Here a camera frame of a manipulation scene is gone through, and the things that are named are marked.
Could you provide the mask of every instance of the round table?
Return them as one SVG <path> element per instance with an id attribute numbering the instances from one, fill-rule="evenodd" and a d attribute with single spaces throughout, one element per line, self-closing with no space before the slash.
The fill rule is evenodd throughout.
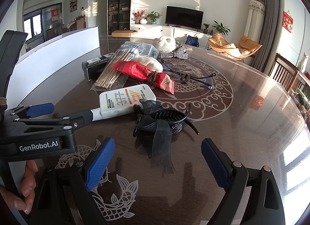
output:
<path id="1" fill-rule="evenodd" d="M 96 49 L 74 60 L 35 88 L 22 105 L 52 102 L 60 115 L 99 107 L 98 93 L 84 79 L 83 61 L 116 51 L 128 38 L 102 38 Z M 131 41 L 151 43 L 148 39 Z M 271 167 L 278 184 L 286 224 L 294 224 L 310 202 L 309 131 L 297 107 L 270 77 L 214 52 L 187 46 L 189 60 L 174 58 L 189 73 L 210 74 L 215 90 L 195 84 L 176 85 L 175 95 L 154 89 L 164 107 L 185 111 L 199 135 L 186 126 L 171 142 L 174 173 L 151 167 L 148 152 L 132 136 L 136 117 L 128 114 L 95 121 L 75 132 L 72 156 L 37 160 L 39 180 L 47 165 L 69 166 L 85 159 L 105 137 L 115 140 L 115 153 L 97 188 L 97 202 L 110 224 L 207 224 L 224 196 L 201 154 L 211 138 L 232 161 L 248 168 Z M 249 197 L 245 189 L 234 224 L 239 224 Z"/>

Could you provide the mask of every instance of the white sunscreen bottle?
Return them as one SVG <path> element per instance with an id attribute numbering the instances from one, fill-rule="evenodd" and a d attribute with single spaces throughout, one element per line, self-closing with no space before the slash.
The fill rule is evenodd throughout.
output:
<path id="1" fill-rule="evenodd" d="M 132 113 L 134 104 L 142 106 L 140 99 L 156 101 L 156 96 L 147 84 L 102 92 L 99 95 L 100 108 L 91 110 L 93 121 Z"/>

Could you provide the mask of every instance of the blue gripper pad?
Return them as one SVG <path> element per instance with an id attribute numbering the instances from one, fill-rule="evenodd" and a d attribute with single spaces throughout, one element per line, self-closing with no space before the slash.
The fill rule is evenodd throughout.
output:
<path id="1" fill-rule="evenodd" d="M 224 188 L 225 192 L 227 192 L 230 188 L 228 171 L 207 139 L 204 139 L 201 143 L 201 153 L 205 158 L 218 186 Z"/>
<path id="2" fill-rule="evenodd" d="M 34 118 L 38 116 L 43 116 L 46 114 L 51 114 L 54 111 L 54 105 L 52 103 L 45 103 L 40 105 L 31 106 L 27 110 L 27 116 Z"/>
<path id="3" fill-rule="evenodd" d="M 99 181 L 114 154 L 114 150 L 114 139 L 105 138 L 99 148 L 89 154 L 91 161 L 87 159 L 85 160 L 84 175 L 85 185 L 88 191 L 92 190 L 93 187 L 98 186 Z"/>

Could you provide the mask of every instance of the human hand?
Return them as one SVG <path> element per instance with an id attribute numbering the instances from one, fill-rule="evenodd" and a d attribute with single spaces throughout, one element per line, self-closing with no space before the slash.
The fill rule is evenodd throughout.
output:
<path id="1" fill-rule="evenodd" d="M 26 214 L 30 213 L 34 203 L 34 188 L 37 185 L 32 172 L 37 171 L 38 167 L 35 161 L 27 160 L 24 179 L 21 182 L 21 193 L 24 196 L 24 200 L 0 186 L 0 194 L 9 208 L 23 210 Z"/>

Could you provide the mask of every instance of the television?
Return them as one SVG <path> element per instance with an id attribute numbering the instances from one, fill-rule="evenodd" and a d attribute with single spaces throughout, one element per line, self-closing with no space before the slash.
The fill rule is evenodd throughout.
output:
<path id="1" fill-rule="evenodd" d="M 201 29 L 203 12 L 188 8 L 167 6 L 166 24 Z"/>

